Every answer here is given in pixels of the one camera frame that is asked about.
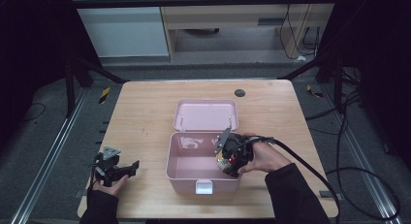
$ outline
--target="wooden table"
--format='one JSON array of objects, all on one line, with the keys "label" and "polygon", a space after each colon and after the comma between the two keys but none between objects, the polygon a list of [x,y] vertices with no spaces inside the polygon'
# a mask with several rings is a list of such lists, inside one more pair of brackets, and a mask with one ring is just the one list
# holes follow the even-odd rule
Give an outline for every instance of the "wooden table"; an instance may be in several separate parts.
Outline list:
[{"label": "wooden table", "polygon": [[[245,90],[245,96],[237,97],[237,89]],[[119,195],[118,217],[274,217],[262,172],[244,175],[234,194],[180,195],[174,192],[166,177],[166,164],[170,137],[175,132],[176,104],[182,99],[203,98],[235,100],[238,133],[254,132],[275,137],[324,175],[294,87],[287,80],[130,81],[122,87],[102,144],[102,147],[106,145],[122,151],[119,167],[140,160],[137,175],[128,180]],[[327,190],[303,165],[297,165],[318,196],[319,190]],[[329,217],[337,215],[332,199],[320,198],[320,202]],[[83,197],[79,216],[85,209]]]}]

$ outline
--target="gray floor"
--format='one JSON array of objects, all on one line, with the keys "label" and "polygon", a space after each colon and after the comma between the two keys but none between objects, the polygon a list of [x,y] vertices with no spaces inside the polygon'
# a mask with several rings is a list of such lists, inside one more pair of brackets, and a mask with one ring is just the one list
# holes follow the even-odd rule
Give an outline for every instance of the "gray floor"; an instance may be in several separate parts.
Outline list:
[{"label": "gray floor", "polygon": [[[217,34],[206,31],[180,31],[173,62],[145,62],[139,66],[108,67],[116,75],[128,80],[207,80],[207,79],[274,79],[294,71],[304,62],[289,59],[281,50],[273,29],[220,29]],[[34,206],[30,221],[33,223],[77,222],[78,190],[84,188],[89,176],[90,163],[100,148],[107,121],[121,89],[97,74],[92,88],[85,89],[86,97],[70,135],[53,165],[44,189]],[[306,91],[308,83],[317,87],[311,70],[293,80],[305,116],[328,110],[327,98],[318,98]],[[111,92],[105,104],[98,104],[102,90],[109,86]],[[322,85],[322,92],[331,84]],[[354,88],[344,86],[344,92]],[[77,85],[77,94],[83,90]],[[0,161],[0,220],[7,223],[21,204],[32,181],[42,166],[66,112],[65,83],[59,80],[41,88],[20,128],[9,142],[10,151]],[[386,154],[382,141],[361,103],[348,108],[349,126],[374,172],[389,182],[401,201],[399,223],[411,223],[411,173],[395,155]],[[339,124],[334,113],[307,122],[326,171],[335,168],[336,135]],[[356,157],[347,139],[342,138],[341,166],[356,166]],[[328,177],[339,191],[335,175]],[[348,196],[359,207],[379,215],[374,198],[368,192],[364,177],[359,173],[342,173],[342,182]],[[341,223],[383,223],[366,217],[341,201]]]}]

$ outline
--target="wall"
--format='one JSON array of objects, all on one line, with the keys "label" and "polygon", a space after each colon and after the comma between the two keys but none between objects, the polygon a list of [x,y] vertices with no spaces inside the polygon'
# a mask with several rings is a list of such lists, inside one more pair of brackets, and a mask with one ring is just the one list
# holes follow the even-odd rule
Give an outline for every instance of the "wall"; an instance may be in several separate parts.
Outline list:
[{"label": "wall", "polygon": [[159,8],[79,10],[101,59],[169,56]]}]

